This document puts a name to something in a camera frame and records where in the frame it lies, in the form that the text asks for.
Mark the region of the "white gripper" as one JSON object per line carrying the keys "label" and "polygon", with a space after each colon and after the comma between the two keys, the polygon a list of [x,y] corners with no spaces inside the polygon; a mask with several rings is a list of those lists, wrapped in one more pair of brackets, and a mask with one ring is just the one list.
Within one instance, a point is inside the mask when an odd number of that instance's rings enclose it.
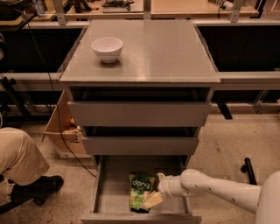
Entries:
{"label": "white gripper", "polygon": [[158,192],[153,192],[143,203],[142,208],[144,209],[150,209],[160,204],[163,198],[170,199],[183,196],[184,188],[182,187],[180,176],[165,176],[162,172],[159,172],[157,179],[159,181]]}

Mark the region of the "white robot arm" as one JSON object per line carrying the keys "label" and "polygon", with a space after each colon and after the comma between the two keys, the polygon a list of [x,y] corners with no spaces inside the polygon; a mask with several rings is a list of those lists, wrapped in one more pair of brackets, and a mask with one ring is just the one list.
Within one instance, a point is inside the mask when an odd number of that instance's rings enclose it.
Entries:
{"label": "white robot arm", "polygon": [[255,224],[280,224],[280,171],[269,175],[263,185],[213,178],[195,169],[186,169],[178,176],[157,176],[158,191],[144,201],[144,208],[169,198],[211,193],[254,214]]}

